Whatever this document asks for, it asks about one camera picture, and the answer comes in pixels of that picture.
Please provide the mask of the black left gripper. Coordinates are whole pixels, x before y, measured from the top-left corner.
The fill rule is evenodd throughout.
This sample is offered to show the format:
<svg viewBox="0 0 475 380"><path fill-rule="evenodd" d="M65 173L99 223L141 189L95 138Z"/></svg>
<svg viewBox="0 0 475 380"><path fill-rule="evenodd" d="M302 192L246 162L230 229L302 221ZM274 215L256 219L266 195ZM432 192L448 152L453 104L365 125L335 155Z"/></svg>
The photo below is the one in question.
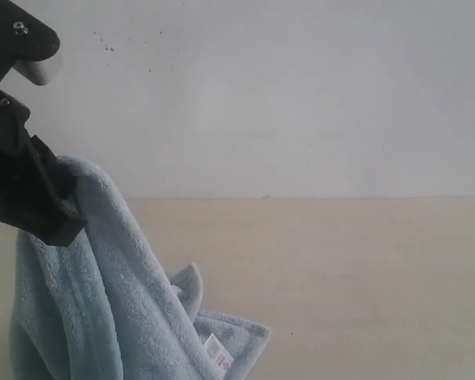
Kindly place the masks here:
<svg viewBox="0 0 475 380"><path fill-rule="evenodd" d="M11 1L0 1L0 83L11 70L47 83L39 63L60 48L56 32ZM25 129L29 109L0 90L0 222L36 230L47 245L70 245L86 220L65 205L78 178Z"/></svg>

